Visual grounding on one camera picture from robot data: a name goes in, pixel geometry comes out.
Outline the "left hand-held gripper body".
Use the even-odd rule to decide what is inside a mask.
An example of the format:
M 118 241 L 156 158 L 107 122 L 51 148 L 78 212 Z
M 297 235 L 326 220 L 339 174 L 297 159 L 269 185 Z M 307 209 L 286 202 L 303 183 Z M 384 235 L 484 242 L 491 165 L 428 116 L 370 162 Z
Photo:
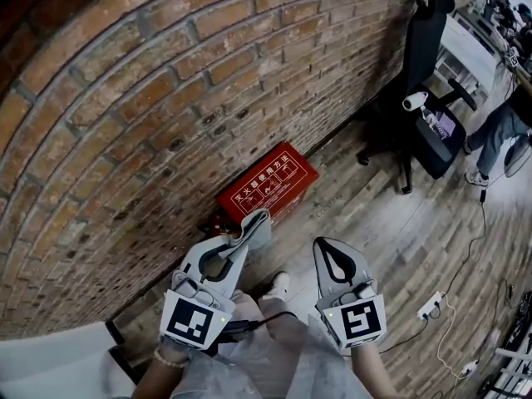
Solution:
M 230 322 L 235 304 L 181 270 L 165 293 L 160 334 L 186 346 L 208 349 Z

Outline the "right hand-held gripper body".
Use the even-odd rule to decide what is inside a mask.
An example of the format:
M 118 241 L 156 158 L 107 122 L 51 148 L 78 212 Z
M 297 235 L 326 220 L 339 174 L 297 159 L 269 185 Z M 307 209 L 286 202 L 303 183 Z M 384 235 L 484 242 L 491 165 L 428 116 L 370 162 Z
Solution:
M 317 301 L 316 309 L 340 349 L 375 342 L 387 333 L 384 300 L 376 285 L 370 279 Z

